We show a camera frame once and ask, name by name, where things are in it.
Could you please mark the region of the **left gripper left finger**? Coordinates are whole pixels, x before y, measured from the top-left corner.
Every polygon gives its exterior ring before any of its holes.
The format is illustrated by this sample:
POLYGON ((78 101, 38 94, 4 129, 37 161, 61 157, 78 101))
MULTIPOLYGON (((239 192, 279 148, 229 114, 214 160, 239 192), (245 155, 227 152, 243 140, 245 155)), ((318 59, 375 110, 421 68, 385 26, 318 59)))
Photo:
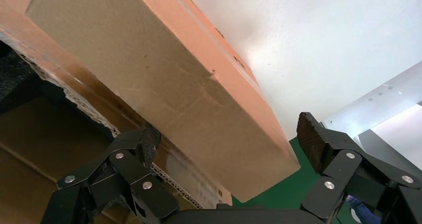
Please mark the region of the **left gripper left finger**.
POLYGON ((146 144, 159 144, 150 124, 118 135, 100 157, 57 181, 43 224, 93 224, 111 201, 122 198, 144 224, 163 224, 180 210, 178 200, 144 166, 146 144))

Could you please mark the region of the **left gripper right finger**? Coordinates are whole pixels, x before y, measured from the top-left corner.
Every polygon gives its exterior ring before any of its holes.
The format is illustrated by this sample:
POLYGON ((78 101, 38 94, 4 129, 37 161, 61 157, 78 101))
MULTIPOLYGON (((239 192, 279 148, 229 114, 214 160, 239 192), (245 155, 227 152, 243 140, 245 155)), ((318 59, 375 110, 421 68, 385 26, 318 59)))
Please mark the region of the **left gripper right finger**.
POLYGON ((323 127, 309 112, 299 115, 297 138, 320 175, 301 209, 324 224, 336 218, 347 196, 382 215, 384 224, 422 221, 422 182, 416 176, 367 154, 349 135, 323 127))

